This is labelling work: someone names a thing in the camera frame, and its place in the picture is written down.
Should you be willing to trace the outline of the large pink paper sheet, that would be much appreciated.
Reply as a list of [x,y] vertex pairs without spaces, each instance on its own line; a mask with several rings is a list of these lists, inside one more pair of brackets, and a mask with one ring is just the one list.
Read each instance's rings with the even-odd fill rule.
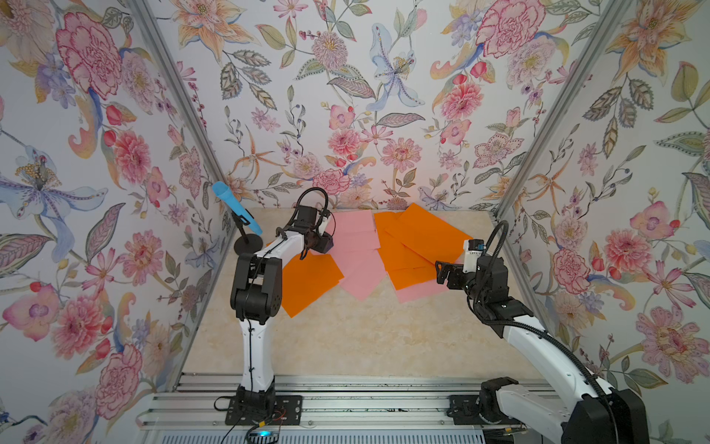
[[396,290],[396,296],[400,303],[409,303],[442,294],[448,290],[445,285],[438,284],[435,279],[432,279],[402,290]]

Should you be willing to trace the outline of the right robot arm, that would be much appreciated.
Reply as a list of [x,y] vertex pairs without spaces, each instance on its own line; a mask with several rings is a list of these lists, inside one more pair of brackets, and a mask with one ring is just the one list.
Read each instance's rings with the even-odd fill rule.
[[594,376],[564,344],[544,331],[522,302],[508,294],[508,270],[484,255],[474,270],[436,263],[436,280],[463,290],[479,321],[518,350],[558,395],[553,403],[512,377],[484,381],[475,401],[455,399],[454,419],[475,417],[488,425],[515,420],[554,443],[647,443],[645,404],[632,390],[617,390]]

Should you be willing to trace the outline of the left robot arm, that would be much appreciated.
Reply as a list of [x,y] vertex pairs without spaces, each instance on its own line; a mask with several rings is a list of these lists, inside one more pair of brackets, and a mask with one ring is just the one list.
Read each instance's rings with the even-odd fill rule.
[[333,246],[327,227],[332,213],[299,205],[275,240],[256,253],[239,256],[230,306],[240,321],[244,370],[236,394],[229,400],[226,424],[260,425],[272,418],[277,406],[272,365],[272,325],[281,308],[284,268],[311,251],[326,253]]

